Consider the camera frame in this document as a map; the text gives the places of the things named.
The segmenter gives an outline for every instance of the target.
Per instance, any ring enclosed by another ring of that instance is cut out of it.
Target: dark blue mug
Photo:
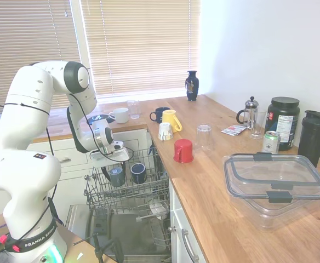
[[[136,184],[143,184],[147,180],[145,166],[142,163],[135,163],[131,167],[132,181]]]
[[[153,122],[157,122],[157,123],[162,123],[162,112],[166,111],[166,110],[171,110],[168,107],[160,107],[157,108],[155,111],[153,111],[152,113],[150,113],[149,118],[153,121]],[[155,114],[156,118],[152,119],[151,115]]]

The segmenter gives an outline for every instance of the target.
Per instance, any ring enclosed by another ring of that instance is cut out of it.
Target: kitchen counter
[[[125,105],[106,105],[105,112]],[[158,139],[159,124],[148,117],[157,107],[177,111],[183,131],[175,133],[173,140]],[[197,101],[187,101],[186,97],[143,101],[141,109],[141,118],[130,119],[126,124],[114,122],[110,126],[114,132],[148,128],[207,262],[320,262],[320,209],[273,232],[266,232],[255,228],[230,202],[223,156],[259,152],[262,145],[262,140],[250,139],[248,131],[238,136],[221,133],[236,124],[233,111],[205,95],[198,96]],[[195,156],[188,164],[175,162],[174,142],[178,139],[195,142],[196,128],[203,123],[212,126],[214,153],[210,157]],[[63,115],[55,121],[50,119],[48,128],[53,140],[72,137]],[[47,138],[42,135],[36,141],[44,140]],[[285,153],[296,154],[297,149],[293,147]]]
[[[5,224],[4,218],[0,215],[0,226]],[[80,241],[81,239],[64,228],[63,226],[58,224],[58,231],[64,241],[67,244],[67,252],[65,255],[64,262],[68,263],[81,263],[81,262],[88,262],[88,263],[98,263],[98,259],[95,257],[94,247],[92,247],[87,242],[82,242],[77,245],[73,245],[74,243]],[[0,228],[0,236],[8,233],[8,228],[2,227]],[[116,263],[116,261],[112,260],[110,257],[104,255],[103,256],[104,263]]]

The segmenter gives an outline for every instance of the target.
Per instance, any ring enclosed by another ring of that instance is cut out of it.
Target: vase
[[[199,80],[195,76],[197,71],[188,71],[189,75],[186,79],[186,89],[187,89],[187,98],[188,101],[197,100],[198,89],[199,89]]]

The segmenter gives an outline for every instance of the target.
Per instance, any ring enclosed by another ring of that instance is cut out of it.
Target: protein powder tub
[[[281,136],[280,151],[293,145],[300,109],[300,101],[289,97],[275,97],[268,107],[265,131],[275,130]]]

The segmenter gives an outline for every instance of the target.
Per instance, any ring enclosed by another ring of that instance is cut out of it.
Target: dishwasher
[[[137,163],[146,170],[142,184],[132,180]],[[125,172],[120,187],[107,179],[115,167]],[[70,206],[66,227],[71,232],[82,239],[98,233],[101,246],[118,238],[124,262],[171,262],[169,178],[155,147],[134,151],[124,163],[95,167],[85,179],[87,203]],[[87,242],[94,246],[92,238]],[[115,259],[112,249],[105,254]]]

